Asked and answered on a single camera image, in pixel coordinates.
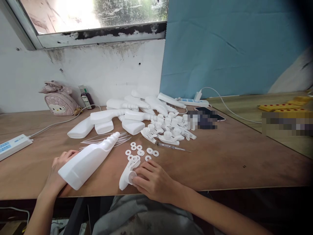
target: window frame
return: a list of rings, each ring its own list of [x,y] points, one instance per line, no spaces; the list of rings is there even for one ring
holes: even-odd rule
[[[4,11],[10,11],[11,9],[14,16],[18,20],[20,27],[22,27],[24,33],[26,34],[24,35],[24,37],[29,38],[29,40],[33,44],[33,47],[29,45],[26,46],[25,41],[27,40],[22,40],[19,36],[19,38],[28,50],[165,38],[167,21],[40,35],[35,29],[30,18],[28,17],[28,14],[26,13],[20,0],[3,1],[7,3],[6,7],[2,7],[4,8]],[[8,16],[7,19],[12,25],[12,19],[9,19]]]

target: glass pane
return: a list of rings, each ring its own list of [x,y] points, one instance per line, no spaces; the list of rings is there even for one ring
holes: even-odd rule
[[[169,0],[20,0],[39,34],[167,20]]]

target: smartphone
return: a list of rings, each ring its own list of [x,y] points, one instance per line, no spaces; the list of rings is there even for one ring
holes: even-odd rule
[[[209,114],[211,118],[216,118],[218,122],[225,121],[226,119],[221,115],[217,114],[216,111],[210,110],[205,107],[196,107],[196,111],[204,111],[205,114]]]

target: pink backpack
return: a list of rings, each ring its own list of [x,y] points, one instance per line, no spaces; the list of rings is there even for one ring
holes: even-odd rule
[[[71,116],[80,106],[70,96],[72,89],[56,81],[45,81],[44,88],[39,93],[44,93],[45,101],[51,112],[57,116]]]

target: brown glass bottle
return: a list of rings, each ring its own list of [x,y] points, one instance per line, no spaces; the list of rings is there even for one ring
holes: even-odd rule
[[[91,95],[87,92],[86,88],[84,85],[78,86],[79,89],[81,90],[81,98],[85,104],[85,106],[87,107],[87,109],[94,109],[95,106],[92,104],[95,104],[94,101],[91,98]]]

